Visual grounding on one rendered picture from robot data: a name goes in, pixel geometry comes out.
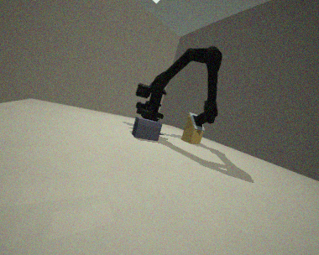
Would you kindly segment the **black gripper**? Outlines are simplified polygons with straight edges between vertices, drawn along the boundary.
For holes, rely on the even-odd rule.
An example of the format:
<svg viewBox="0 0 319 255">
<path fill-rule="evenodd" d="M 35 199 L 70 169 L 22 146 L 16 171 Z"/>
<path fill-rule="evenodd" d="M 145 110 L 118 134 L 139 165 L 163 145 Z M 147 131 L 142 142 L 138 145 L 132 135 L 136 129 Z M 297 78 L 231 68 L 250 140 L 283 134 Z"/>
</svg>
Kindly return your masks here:
<svg viewBox="0 0 319 255">
<path fill-rule="evenodd" d="M 160 101 L 152 100 L 149 99 L 147 101 L 148 103 L 148 108 L 143 109 L 143 108 L 138 108 L 136 113 L 141 114 L 141 116 L 145 119 L 153 120 L 158 122 L 158 118 L 163 119 L 163 114 L 158 113 L 159 107 L 161 107 Z"/>
</svg>

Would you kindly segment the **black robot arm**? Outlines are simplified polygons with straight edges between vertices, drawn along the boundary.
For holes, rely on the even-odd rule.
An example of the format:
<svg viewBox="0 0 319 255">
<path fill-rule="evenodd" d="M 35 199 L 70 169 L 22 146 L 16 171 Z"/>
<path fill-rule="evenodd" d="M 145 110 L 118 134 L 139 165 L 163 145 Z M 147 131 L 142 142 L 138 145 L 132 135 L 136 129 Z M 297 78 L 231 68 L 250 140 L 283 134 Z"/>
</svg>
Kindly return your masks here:
<svg viewBox="0 0 319 255">
<path fill-rule="evenodd" d="M 208 96 L 207 100 L 204 101 L 205 109 L 201 114 L 197 116 L 193 115 L 195 124 L 202 127 L 202 124 L 206 122 L 214 123 L 215 117 L 217 116 L 217 73 L 222 62 L 222 53 L 216 47 L 210 46 L 209 48 L 201 49 L 189 48 L 168 70 L 156 76 L 149 86 L 139 83 L 135 96 L 148 98 L 151 93 L 150 99 L 161 101 L 162 95 L 167 94 L 164 89 L 170 79 L 191 61 L 206 63 L 208 69 Z"/>
</svg>

